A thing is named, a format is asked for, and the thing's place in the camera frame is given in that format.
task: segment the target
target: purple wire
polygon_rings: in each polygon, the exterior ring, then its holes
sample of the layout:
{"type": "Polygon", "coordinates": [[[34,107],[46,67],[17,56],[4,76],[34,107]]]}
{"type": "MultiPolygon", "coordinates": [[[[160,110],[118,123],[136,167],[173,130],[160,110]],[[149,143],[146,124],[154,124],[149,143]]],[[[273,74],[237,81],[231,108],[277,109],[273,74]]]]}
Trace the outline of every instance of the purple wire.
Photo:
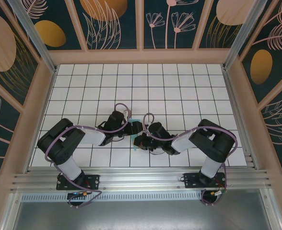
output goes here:
{"type": "MultiPolygon", "coordinates": [[[[143,128],[144,128],[145,132],[147,133],[147,135],[150,136],[151,138],[155,139],[155,140],[171,141],[171,140],[175,140],[175,139],[181,137],[182,135],[185,135],[185,134],[187,134],[187,133],[189,133],[189,132],[193,132],[193,131],[198,130],[198,129],[213,129],[213,130],[218,130],[218,131],[224,132],[224,133],[228,134],[231,138],[234,139],[234,141],[235,141],[235,147],[233,148],[232,151],[229,152],[229,154],[227,155],[227,157],[229,157],[233,152],[235,152],[235,150],[236,150],[237,147],[238,147],[238,141],[237,141],[237,138],[234,136],[234,134],[232,134],[230,131],[225,130],[225,129],[223,129],[223,128],[218,128],[218,127],[213,127],[213,126],[198,126],[198,127],[194,127],[194,128],[192,128],[192,129],[190,129],[190,130],[188,130],[188,131],[185,131],[185,132],[183,132],[183,133],[181,133],[181,134],[179,134],[179,135],[177,135],[177,136],[175,136],[175,137],[173,137],[173,138],[168,138],[168,139],[157,138],[157,137],[153,136],[153,135],[149,132],[149,130],[147,129],[147,127],[145,126],[145,118],[146,118],[146,116],[148,116],[148,115],[151,115],[151,116],[153,117],[151,123],[153,123],[154,120],[155,120],[154,114],[152,114],[152,113],[147,113],[147,114],[144,115],[144,117],[143,117],[143,128]]],[[[225,188],[226,188],[226,186],[227,186],[227,183],[226,183],[227,179],[226,179],[226,166],[225,166],[225,163],[222,163],[220,168],[221,168],[221,169],[224,169],[224,174],[225,174],[225,188]]],[[[202,193],[201,193],[201,202],[202,202],[203,204],[211,204],[211,205],[214,205],[213,203],[209,203],[208,201],[204,200],[203,197],[204,197],[204,193],[205,193],[205,192],[206,192],[206,189],[202,190],[202,193]]],[[[215,202],[215,204],[217,204],[217,203],[221,200],[221,198],[222,198],[222,194],[220,195],[220,198],[215,202]]]]}
{"type": "MultiPolygon", "coordinates": [[[[127,109],[127,112],[128,112],[127,121],[124,123],[124,125],[123,125],[121,128],[118,128],[117,130],[114,130],[114,131],[105,131],[105,130],[101,130],[101,129],[98,129],[98,128],[93,128],[93,127],[90,127],[90,126],[71,126],[71,127],[67,128],[67,129],[65,129],[62,133],[60,133],[60,134],[51,142],[50,146],[48,147],[48,149],[47,149],[46,152],[45,152],[45,160],[48,161],[48,162],[53,163],[52,160],[48,159],[48,153],[49,153],[49,151],[50,151],[51,148],[54,146],[54,144],[60,139],[60,137],[62,137],[65,133],[69,132],[71,129],[74,129],[74,128],[85,128],[85,129],[90,129],[90,130],[97,130],[97,131],[100,131],[100,132],[103,132],[103,133],[116,133],[116,132],[122,130],[122,129],[128,124],[128,122],[129,122],[129,119],[130,119],[130,117],[131,117],[131,111],[130,111],[130,110],[128,109],[128,107],[127,107],[125,104],[123,104],[123,103],[117,103],[117,104],[114,106],[114,110],[115,110],[115,111],[116,111],[116,108],[117,108],[118,105],[123,105],[123,106],[127,109]]],[[[91,203],[95,198],[97,198],[99,195],[102,194],[102,191],[84,188],[84,187],[81,187],[81,186],[75,184],[71,179],[69,179],[69,178],[63,173],[63,171],[62,171],[57,165],[54,164],[54,166],[55,166],[56,169],[58,169],[58,171],[59,171],[61,174],[63,174],[64,178],[65,178],[68,182],[70,182],[72,185],[74,185],[75,187],[80,188],[80,189],[82,189],[82,190],[84,190],[84,191],[88,191],[88,192],[97,192],[97,193],[98,193],[98,194],[95,195],[91,200],[89,200],[89,201],[87,201],[87,202],[85,202],[85,203],[82,203],[82,204],[79,205],[79,206],[72,206],[72,204],[71,204],[71,199],[74,198],[74,197],[72,197],[72,198],[69,200],[69,205],[70,205],[71,207],[78,208],[78,207],[86,206],[86,205],[88,205],[89,203],[91,203]]]]}

